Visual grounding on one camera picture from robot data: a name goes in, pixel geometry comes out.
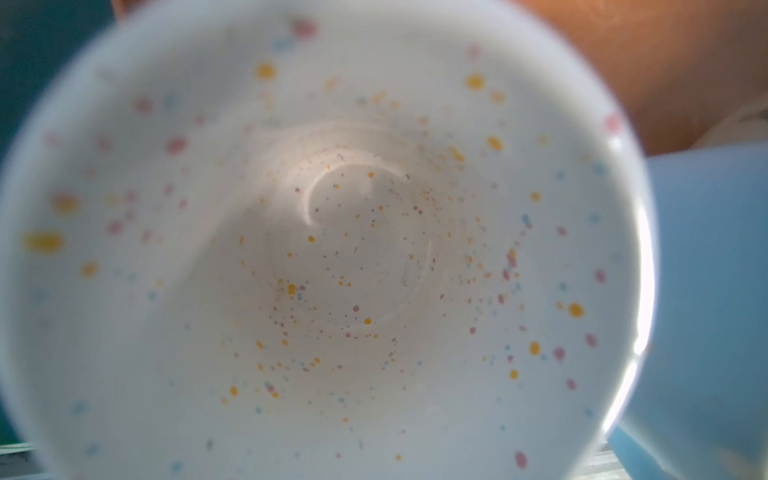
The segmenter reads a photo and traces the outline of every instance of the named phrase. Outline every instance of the colorful speckles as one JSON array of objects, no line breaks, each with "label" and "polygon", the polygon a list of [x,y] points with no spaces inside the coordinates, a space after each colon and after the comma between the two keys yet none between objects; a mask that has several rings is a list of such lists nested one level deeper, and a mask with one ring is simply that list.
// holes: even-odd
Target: colorful speckles
[{"label": "colorful speckles", "polygon": [[496,151],[502,151],[502,148],[504,148],[502,141],[495,135],[488,137],[488,146]]},{"label": "colorful speckles", "polygon": [[574,318],[581,318],[584,316],[584,307],[580,303],[572,303],[568,306],[568,312]]},{"label": "colorful speckles", "polygon": [[22,243],[31,252],[52,255],[64,248],[64,237],[56,232],[33,232],[27,233]]},{"label": "colorful speckles", "polygon": [[462,152],[460,152],[460,151],[458,150],[458,148],[456,148],[456,147],[449,147],[448,149],[451,151],[451,155],[452,155],[452,156],[453,156],[453,157],[456,159],[456,161],[458,161],[459,163],[462,163],[462,162],[464,162],[464,160],[466,160],[466,158],[464,157],[464,155],[462,154]]},{"label": "colorful speckles", "polygon": [[528,467],[528,457],[525,456],[525,453],[523,452],[516,452],[515,463],[518,464],[519,468],[525,470],[525,468]]},{"label": "colorful speckles", "polygon": [[178,155],[187,149],[187,139],[180,135],[171,137],[165,142],[165,152],[170,156]]},{"label": "colorful speckles", "polygon": [[267,61],[258,65],[253,71],[253,75],[260,80],[272,80],[277,75],[277,69]]},{"label": "colorful speckles", "polygon": [[80,276],[90,280],[98,272],[98,262],[86,262],[80,267]]},{"label": "colorful speckles", "polygon": [[80,199],[74,194],[54,194],[51,196],[51,205],[59,215],[72,215],[80,208]]},{"label": "colorful speckles", "polygon": [[473,73],[467,77],[465,83],[470,90],[482,90],[485,86],[485,76],[483,76],[483,74]]}]

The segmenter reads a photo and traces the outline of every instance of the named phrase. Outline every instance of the white ceramic surface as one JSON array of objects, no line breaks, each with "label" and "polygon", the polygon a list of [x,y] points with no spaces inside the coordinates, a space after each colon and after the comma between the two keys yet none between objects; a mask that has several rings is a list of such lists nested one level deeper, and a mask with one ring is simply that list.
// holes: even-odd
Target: white ceramic surface
[{"label": "white ceramic surface", "polygon": [[2,388],[59,478],[561,478],[647,342],[634,136],[503,2],[158,2],[9,161]]}]

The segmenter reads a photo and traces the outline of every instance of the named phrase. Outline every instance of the pink speckle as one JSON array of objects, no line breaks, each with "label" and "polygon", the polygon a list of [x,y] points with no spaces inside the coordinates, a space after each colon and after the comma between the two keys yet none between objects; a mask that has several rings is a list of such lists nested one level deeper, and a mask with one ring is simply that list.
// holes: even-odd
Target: pink speckle
[{"label": "pink speckle", "polygon": [[185,137],[177,136],[171,137],[165,143],[165,151],[173,156],[178,155],[187,148],[187,139]]},{"label": "pink speckle", "polygon": [[525,467],[528,466],[528,457],[523,452],[517,452],[515,453],[515,463],[518,464],[518,467],[525,470]]},{"label": "pink speckle", "polygon": [[53,130],[49,130],[45,132],[45,135],[43,135],[43,143],[51,148],[58,147],[61,145],[61,142],[61,135]]},{"label": "pink speckle", "polygon": [[139,97],[134,102],[134,108],[139,114],[149,115],[150,113],[152,113],[154,105],[152,104],[152,100],[150,100],[149,98]]},{"label": "pink speckle", "polygon": [[610,114],[605,118],[605,130],[611,135],[621,132],[621,119],[618,114]]},{"label": "pink speckle", "polygon": [[112,140],[109,137],[105,137],[104,135],[100,135],[96,138],[96,148],[102,153],[102,154],[108,154],[112,151]]},{"label": "pink speckle", "polygon": [[107,225],[107,233],[110,235],[118,235],[121,231],[123,231],[123,223],[119,220],[112,220]]},{"label": "pink speckle", "polygon": [[317,24],[311,20],[301,19],[293,22],[293,34],[302,40],[308,40],[317,34]]},{"label": "pink speckle", "polygon": [[469,47],[469,51],[467,52],[467,55],[469,56],[469,59],[471,61],[475,61],[480,56],[480,47],[477,45],[472,45]]}]

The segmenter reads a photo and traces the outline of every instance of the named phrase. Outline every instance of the yellow speckle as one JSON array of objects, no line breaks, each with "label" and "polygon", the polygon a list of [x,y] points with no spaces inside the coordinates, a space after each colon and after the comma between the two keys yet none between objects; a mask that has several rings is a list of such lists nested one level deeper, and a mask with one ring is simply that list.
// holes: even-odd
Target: yellow speckle
[{"label": "yellow speckle", "polygon": [[119,208],[120,206],[120,195],[116,193],[107,194],[104,197],[104,202],[107,203],[107,206],[110,208]]},{"label": "yellow speckle", "polygon": [[449,147],[448,149],[451,151],[451,155],[453,155],[453,157],[454,157],[454,158],[456,159],[456,161],[458,161],[459,163],[461,163],[461,162],[463,162],[464,160],[466,160],[466,159],[464,158],[464,155],[462,154],[462,152],[458,151],[458,148],[456,148],[456,147]]},{"label": "yellow speckle", "polygon": [[495,135],[488,137],[488,146],[496,151],[501,151],[504,148],[504,144]]},{"label": "yellow speckle", "polygon": [[51,204],[59,215],[70,215],[80,208],[80,199],[73,194],[56,194],[51,198]]},{"label": "yellow speckle", "polygon": [[579,318],[584,315],[584,307],[578,303],[572,303],[568,306],[568,312],[570,312],[574,318]]},{"label": "yellow speckle", "polygon": [[467,77],[467,88],[470,90],[481,90],[485,86],[485,77],[479,73],[473,73]]},{"label": "yellow speckle", "polygon": [[83,266],[80,267],[80,276],[85,279],[92,278],[96,272],[98,272],[98,262],[83,263]]},{"label": "yellow speckle", "polygon": [[375,103],[375,104],[378,104],[378,103],[381,103],[381,101],[384,100],[385,98],[386,98],[386,92],[385,91],[380,91],[379,93],[377,93],[377,94],[373,95],[373,97],[371,97],[371,101],[373,103]]},{"label": "yellow speckle", "polygon": [[27,233],[24,247],[37,253],[57,253],[64,246],[64,237],[55,232]]},{"label": "yellow speckle", "polygon": [[261,78],[262,80],[271,80],[275,78],[277,70],[275,69],[274,65],[269,62],[265,62],[256,67],[256,70],[253,73],[257,78]]},{"label": "yellow speckle", "polygon": [[498,90],[491,92],[491,101],[497,105],[502,105],[507,100],[507,96]]}]

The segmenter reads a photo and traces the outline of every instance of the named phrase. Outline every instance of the blue speckle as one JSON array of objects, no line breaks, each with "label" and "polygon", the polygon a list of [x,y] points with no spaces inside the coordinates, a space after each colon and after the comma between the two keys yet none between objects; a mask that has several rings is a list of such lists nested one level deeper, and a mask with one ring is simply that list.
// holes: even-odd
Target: blue speckle
[{"label": "blue speckle", "polygon": [[592,173],[595,175],[599,175],[602,177],[608,172],[608,169],[605,167],[605,165],[602,162],[594,162],[592,164]]},{"label": "blue speckle", "polygon": [[289,51],[295,44],[296,41],[293,39],[293,37],[278,38],[275,42],[272,43],[272,49],[276,53],[282,53],[284,51]]},{"label": "blue speckle", "polygon": [[80,416],[88,411],[88,404],[81,400],[72,406],[72,416]]},{"label": "blue speckle", "polygon": [[87,449],[85,449],[85,456],[87,457],[93,457],[98,455],[101,448],[95,443],[91,443]]},{"label": "blue speckle", "polygon": [[32,305],[42,305],[48,299],[48,292],[42,288],[35,289],[32,292]]},{"label": "blue speckle", "polygon": [[163,108],[166,110],[173,110],[179,104],[179,97],[175,93],[170,92],[163,98]]}]

